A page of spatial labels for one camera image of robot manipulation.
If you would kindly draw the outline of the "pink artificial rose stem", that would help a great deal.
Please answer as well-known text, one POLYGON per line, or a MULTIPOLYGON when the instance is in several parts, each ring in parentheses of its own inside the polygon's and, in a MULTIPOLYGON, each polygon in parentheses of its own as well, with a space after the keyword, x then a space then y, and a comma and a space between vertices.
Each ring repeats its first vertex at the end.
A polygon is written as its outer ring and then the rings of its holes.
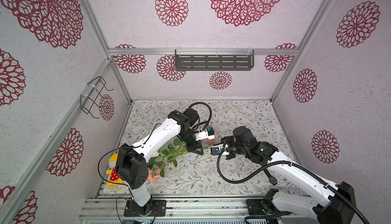
POLYGON ((160 178, 165 177, 165 168, 168 164, 164 160, 156 161, 156 159, 160 159, 160 156, 153 157, 148 162, 148 183, 157 182, 160 178))

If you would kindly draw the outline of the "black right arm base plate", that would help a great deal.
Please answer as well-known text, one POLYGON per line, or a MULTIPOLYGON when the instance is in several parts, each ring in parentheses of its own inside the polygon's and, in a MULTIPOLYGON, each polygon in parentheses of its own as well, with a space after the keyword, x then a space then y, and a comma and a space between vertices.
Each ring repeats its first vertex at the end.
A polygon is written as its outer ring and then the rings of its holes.
POLYGON ((289 215, 290 212, 287 211, 279 211, 277 208, 273 205, 273 203, 270 200, 264 200, 264 199, 247 199, 246 200, 247 210, 250 216, 270 216, 270 215, 289 215))

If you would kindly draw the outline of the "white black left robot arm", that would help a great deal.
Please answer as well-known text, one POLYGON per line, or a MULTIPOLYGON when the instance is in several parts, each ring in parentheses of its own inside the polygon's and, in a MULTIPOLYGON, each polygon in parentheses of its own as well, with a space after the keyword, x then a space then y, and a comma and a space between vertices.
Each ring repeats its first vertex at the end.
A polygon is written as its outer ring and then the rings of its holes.
POLYGON ((150 135, 132 146, 124 144, 119 148, 115 171, 128 186, 138 207, 147 206, 152 199, 146 185, 149 176, 147 163, 170 139, 177 136, 185 142, 188 152, 203 154, 201 140, 214 136, 214 133, 208 128, 193 131, 192 125, 197 120, 197 112, 191 108, 184 113, 175 110, 150 135))

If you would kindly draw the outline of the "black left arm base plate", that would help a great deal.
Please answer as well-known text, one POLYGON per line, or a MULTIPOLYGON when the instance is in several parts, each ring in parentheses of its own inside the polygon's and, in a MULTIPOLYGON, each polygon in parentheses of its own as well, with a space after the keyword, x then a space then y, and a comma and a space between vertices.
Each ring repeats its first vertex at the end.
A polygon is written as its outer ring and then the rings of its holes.
POLYGON ((166 215, 166 208, 166 200, 150 199, 144 206, 129 200, 125 206, 124 217, 163 217, 166 215))

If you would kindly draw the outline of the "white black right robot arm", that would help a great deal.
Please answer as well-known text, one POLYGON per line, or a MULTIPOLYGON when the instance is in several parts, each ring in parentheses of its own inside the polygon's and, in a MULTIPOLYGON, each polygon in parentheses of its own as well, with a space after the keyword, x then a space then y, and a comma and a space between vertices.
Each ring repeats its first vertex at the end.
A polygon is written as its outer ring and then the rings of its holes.
POLYGON ((231 136, 221 139, 221 143, 211 148, 211 154, 227 160, 243 155, 251 162, 260 165, 254 173, 241 180, 223 179, 231 184, 249 181, 260 172, 264 172, 272 185, 276 179, 271 172, 285 177, 306 196, 284 193, 276 188, 270 189, 262 199, 247 200, 250 219, 273 219, 289 214, 299 214, 321 224, 349 224, 358 214, 354 189, 346 182, 337 184, 324 179, 286 156, 274 145, 258 141, 252 132, 244 127, 233 130, 231 136))

